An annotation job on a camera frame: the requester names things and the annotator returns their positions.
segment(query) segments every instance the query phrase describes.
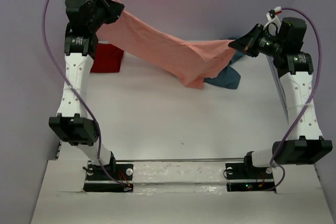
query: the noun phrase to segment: red box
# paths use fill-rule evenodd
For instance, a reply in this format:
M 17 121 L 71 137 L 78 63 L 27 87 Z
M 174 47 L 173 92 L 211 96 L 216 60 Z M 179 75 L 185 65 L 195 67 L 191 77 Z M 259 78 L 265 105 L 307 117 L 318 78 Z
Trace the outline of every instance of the red box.
M 124 51 L 112 44 L 101 44 L 97 46 L 95 61 L 91 73 L 118 73 Z

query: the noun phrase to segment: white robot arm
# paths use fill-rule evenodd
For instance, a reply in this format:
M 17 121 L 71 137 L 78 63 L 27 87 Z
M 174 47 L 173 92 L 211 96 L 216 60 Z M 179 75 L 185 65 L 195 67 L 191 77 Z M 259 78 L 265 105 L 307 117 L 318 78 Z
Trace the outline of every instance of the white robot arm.
M 280 142 L 275 142 L 272 148 L 247 153 L 244 160 L 250 168 L 269 167 L 274 155 L 273 165 L 314 164 L 332 150 L 332 142 L 324 140 L 319 128 L 313 100 L 306 104 L 313 88 L 312 59 L 301 51 L 307 25 L 304 20 L 291 17 L 280 22 L 279 13 L 281 7 L 270 10 L 266 25 L 257 24 L 229 46 L 251 57 L 257 57 L 260 52 L 273 57 L 286 97 L 289 125 L 293 124 L 305 105 L 308 107 L 278 155 L 275 152 Z
M 69 18 L 65 39 L 66 77 L 72 87 L 64 84 L 60 107 L 57 115 L 49 118 L 49 126 L 62 141 L 82 150 L 93 165 L 99 167 L 101 162 L 106 170 L 114 172 L 114 155 L 103 144 L 99 145 L 97 122 L 88 118 L 87 110 L 73 89 L 85 102 L 98 45 L 96 31 L 102 24 L 115 22 L 124 5 L 111 0 L 66 0 L 65 4 Z

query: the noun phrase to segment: white tabletop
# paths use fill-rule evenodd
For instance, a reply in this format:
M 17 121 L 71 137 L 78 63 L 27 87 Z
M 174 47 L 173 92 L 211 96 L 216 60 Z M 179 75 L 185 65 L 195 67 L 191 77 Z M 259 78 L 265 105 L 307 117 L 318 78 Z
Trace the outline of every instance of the white tabletop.
M 333 224 L 312 165 L 285 166 L 287 176 L 275 194 L 227 192 L 224 162 L 135 162 L 133 179 L 139 183 L 133 193 L 122 194 L 82 191 L 86 164 L 49 161 L 32 224 Z M 273 173 L 277 183 L 282 172 Z
M 87 102 L 117 159 L 243 157 L 271 148 L 287 130 L 265 56 L 233 67 L 237 90 L 186 88 L 172 74 L 126 54 L 121 71 L 91 74 Z M 59 159 L 87 159 L 63 143 Z

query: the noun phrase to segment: purple cable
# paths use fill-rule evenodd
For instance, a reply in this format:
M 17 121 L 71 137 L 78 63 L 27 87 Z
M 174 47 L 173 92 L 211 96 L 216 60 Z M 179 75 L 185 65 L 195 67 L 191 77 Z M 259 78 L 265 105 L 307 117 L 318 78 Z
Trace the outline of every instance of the purple cable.
M 285 7 L 282 8 L 282 10 L 292 10 L 296 13 L 301 14 L 303 17 L 306 18 L 306 20 L 308 20 L 308 22 L 310 23 L 311 27 L 313 28 L 313 31 L 315 33 L 316 36 L 316 40 L 317 40 L 317 47 L 318 47 L 318 65 L 317 65 L 317 74 L 316 74 L 316 80 L 315 80 L 315 84 L 313 89 L 311 90 L 310 96 L 308 97 L 308 100 L 306 101 L 306 104 L 309 104 L 312 100 L 313 97 L 316 93 L 317 87 L 319 85 L 320 82 L 320 75 L 321 75 L 321 65 L 322 65 L 322 49 L 321 49 L 321 40 L 320 40 L 320 36 L 319 33 L 317 32 L 317 28 L 315 26 L 315 24 L 313 23 L 313 21 L 302 11 L 292 8 L 292 7 Z M 301 112 L 299 113 L 299 115 L 296 117 L 296 119 L 294 120 L 294 122 L 292 123 L 292 125 L 289 127 L 288 131 L 285 133 L 285 135 L 283 136 L 278 148 L 275 150 L 269 165 L 272 167 L 273 161 L 274 159 L 277 157 L 277 155 L 281 152 L 283 145 L 285 144 L 285 141 L 287 139 L 287 137 L 289 136 L 289 134 L 292 132 L 292 130 L 295 128 L 295 126 L 298 124 L 299 120 L 301 119 L 301 117 L 303 116 L 303 114 L 305 113 L 306 109 L 307 109 L 307 105 L 303 106 Z M 280 167 L 282 169 L 282 171 L 284 172 L 282 175 L 281 180 L 279 181 L 278 184 L 276 184 L 274 187 L 267 189 L 267 191 L 271 191 L 274 190 L 275 188 L 277 188 L 283 181 L 283 179 L 285 178 L 285 169 L 281 166 L 278 165 L 278 167 Z
M 47 8 L 48 8 L 48 4 L 49 4 L 50 0 L 46 0 L 45 4 L 44 4 L 44 8 L 43 8 L 43 14 L 42 14 L 42 36 L 43 36 L 43 42 L 44 45 L 46 47 L 46 50 L 49 54 L 50 59 L 52 60 L 52 62 L 54 63 L 55 67 L 57 68 L 58 72 L 61 74 L 61 76 L 64 79 L 64 82 L 71 87 L 72 92 L 75 94 L 75 96 L 78 98 L 79 102 L 83 105 L 83 107 L 86 109 L 86 111 L 89 113 L 89 115 L 92 117 L 96 127 L 97 127 L 97 132 L 98 132 L 98 153 L 97 153 L 97 160 L 102 168 L 102 170 L 104 171 L 104 173 L 106 174 L 106 176 L 118 183 L 118 184 L 122 184 L 122 182 L 114 179 L 111 177 L 111 175 L 107 172 L 107 170 L 105 169 L 103 163 L 100 160 L 100 150 L 101 150 L 101 132 L 100 132 L 100 127 L 98 124 L 98 121 L 96 119 L 96 117 L 94 116 L 94 114 L 92 113 L 92 111 L 89 109 L 89 107 L 87 106 L 87 104 L 85 103 L 85 101 L 83 100 L 83 98 L 80 96 L 80 94 L 77 92 L 76 89 L 73 88 L 73 86 L 71 85 L 70 81 L 68 80 L 68 78 L 66 77 L 66 74 L 64 73 L 64 71 L 61 69 L 60 65 L 57 63 L 56 58 L 54 57 L 53 53 L 50 50 L 48 41 L 47 41 L 47 36 L 46 36 L 46 14 L 47 14 Z

